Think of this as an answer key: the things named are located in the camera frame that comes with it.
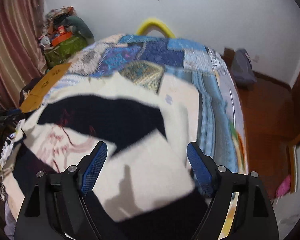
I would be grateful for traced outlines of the wooden lap desk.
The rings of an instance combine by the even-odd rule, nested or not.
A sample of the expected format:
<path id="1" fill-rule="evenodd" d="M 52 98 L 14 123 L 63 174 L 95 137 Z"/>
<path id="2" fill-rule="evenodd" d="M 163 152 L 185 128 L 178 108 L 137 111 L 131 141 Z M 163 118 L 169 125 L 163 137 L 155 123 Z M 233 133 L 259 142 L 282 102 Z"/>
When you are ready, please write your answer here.
<path id="1" fill-rule="evenodd" d="M 28 113 L 38 109 L 48 91 L 59 81 L 68 71 L 71 63 L 65 63 L 54 66 L 30 91 L 25 101 L 19 109 L 23 113 Z"/>

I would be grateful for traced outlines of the yellow foam tube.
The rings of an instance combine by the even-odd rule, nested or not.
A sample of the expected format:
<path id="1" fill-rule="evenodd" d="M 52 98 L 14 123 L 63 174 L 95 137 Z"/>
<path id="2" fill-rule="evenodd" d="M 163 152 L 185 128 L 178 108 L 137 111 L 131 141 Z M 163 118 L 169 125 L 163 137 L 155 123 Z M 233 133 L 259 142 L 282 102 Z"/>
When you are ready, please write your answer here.
<path id="1" fill-rule="evenodd" d="M 144 20 L 136 31 L 136 35 L 146 36 L 150 31 L 157 30 L 167 38 L 175 38 L 171 29 L 157 18 L 148 18 Z"/>

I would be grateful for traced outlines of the green fabric storage box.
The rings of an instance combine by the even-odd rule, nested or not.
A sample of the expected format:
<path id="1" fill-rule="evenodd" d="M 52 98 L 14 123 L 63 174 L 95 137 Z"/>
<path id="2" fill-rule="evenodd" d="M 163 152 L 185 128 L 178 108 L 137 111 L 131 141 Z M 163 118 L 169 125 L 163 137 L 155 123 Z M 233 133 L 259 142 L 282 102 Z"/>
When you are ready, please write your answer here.
<path id="1" fill-rule="evenodd" d="M 59 43 L 57 46 L 44 49 L 43 54 L 49 69 L 56 65 L 63 64 L 72 55 L 87 47 L 87 41 L 81 36 L 72 36 L 69 39 Z"/>

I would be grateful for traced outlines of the orange box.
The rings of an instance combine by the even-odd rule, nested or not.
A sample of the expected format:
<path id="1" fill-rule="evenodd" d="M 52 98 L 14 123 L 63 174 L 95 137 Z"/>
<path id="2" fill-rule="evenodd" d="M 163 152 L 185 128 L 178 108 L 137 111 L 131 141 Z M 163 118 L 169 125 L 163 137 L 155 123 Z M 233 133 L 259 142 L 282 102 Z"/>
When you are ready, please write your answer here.
<path id="1" fill-rule="evenodd" d="M 52 46 L 55 47 L 57 46 L 59 43 L 71 38 L 73 36 L 72 32 L 67 32 L 64 33 L 63 35 L 59 35 L 58 37 L 54 38 L 51 42 Z"/>

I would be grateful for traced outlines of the dark green plush toy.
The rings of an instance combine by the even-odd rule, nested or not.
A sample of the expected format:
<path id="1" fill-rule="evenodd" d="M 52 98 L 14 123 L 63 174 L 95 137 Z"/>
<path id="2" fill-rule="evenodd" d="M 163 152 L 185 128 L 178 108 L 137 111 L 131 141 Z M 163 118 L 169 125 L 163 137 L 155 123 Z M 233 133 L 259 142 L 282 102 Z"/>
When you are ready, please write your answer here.
<path id="1" fill-rule="evenodd" d="M 77 16 L 68 16 L 65 19 L 65 25 L 70 28 L 73 34 L 81 35 L 85 38 L 88 44 L 95 42 L 93 33 L 81 18 Z"/>

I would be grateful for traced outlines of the black and white striped sweater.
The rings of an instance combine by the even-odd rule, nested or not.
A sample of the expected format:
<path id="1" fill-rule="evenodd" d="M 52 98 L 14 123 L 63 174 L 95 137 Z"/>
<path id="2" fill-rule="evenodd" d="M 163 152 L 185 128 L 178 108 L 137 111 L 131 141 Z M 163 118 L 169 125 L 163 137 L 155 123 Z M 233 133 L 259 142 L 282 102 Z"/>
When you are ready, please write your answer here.
<path id="1" fill-rule="evenodd" d="M 120 74 L 53 92 L 23 125 L 13 176 L 77 165 L 99 141 L 107 157 L 84 201 L 104 239 L 190 239 L 207 204 L 186 167 L 187 110 Z"/>

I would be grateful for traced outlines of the striped pink curtain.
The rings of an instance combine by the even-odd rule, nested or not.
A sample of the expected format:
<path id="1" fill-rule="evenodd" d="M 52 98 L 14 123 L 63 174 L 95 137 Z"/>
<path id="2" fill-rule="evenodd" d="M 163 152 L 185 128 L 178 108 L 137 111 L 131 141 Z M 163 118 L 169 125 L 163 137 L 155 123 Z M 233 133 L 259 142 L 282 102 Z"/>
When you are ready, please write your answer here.
<path id="1" fill-rule="evenodd" d="M 18 107 L 20 91 L 47 68 L 38 45 L 44 0 L 0 0 L 0 106 Z"/>

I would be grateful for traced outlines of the grey bag on floor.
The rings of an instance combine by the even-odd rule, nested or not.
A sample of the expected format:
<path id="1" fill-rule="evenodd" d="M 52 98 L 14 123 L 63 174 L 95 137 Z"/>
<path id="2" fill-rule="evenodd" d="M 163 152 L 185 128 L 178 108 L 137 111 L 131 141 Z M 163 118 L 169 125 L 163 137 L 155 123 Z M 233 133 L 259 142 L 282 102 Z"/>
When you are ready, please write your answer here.
<path id="1" fill-rule="evenodd" d="M 245 49 L 238 49 L 235 51 L 230 73 L 232 74 L 236 85 L 240 87 L 249 87 L 257 82 L 252 69 L 250 56 Z"/>

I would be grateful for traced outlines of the pink item on floor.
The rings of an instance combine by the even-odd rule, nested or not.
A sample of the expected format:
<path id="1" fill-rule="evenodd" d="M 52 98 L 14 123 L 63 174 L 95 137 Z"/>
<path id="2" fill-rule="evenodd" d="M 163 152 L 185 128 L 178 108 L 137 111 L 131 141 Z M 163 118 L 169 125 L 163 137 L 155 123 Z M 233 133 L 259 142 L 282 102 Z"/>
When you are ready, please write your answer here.
<path id="1" fill-rule="evenodd" d="M 282 181 L 279 187 L 276 190 L 275 197 L 280 198 L 287 194 L 290 191 L 291 185 L 291 175 L 289 174 L 286 178 Z"/>

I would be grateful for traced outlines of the blue patchwork bedspread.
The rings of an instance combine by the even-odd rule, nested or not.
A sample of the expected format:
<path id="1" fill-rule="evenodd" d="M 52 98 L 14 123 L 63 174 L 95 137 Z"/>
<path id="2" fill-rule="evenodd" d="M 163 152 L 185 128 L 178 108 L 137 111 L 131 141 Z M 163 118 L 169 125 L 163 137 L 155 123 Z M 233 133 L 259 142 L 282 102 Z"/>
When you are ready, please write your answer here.
<path id="1" fill-rule="evenodd" d="M 217 165 L 234 173 L 246 172 L 238 148 L 237 132 L 243 130 L 238 94 L 225 62 L 215 50 L 176 38 L 112 36 L 76 55 L 69 75 L 79 78 L 79 82 L 70 86 L 87 78 L 114 74 L 151 90 L 170 106 L 186 108 L 186 148 L 194 141 Z M 202 195 L 190 172 L 187 153 L 186 160 L 195 188 Z"/>

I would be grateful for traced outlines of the pile of clothes on box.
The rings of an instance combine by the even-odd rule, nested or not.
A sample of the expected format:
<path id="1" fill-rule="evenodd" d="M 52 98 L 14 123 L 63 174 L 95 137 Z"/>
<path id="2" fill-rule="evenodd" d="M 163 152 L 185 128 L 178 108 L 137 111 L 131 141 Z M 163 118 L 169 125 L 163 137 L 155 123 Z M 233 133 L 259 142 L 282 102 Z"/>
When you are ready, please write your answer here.
<path id="1" fill-rule="evenodd" d="M 51 35 L 68 16 L 77 16 L 74 7 L 61 7 L 48 12 L 44 16 L 42 34 L 39 39 Z"/>

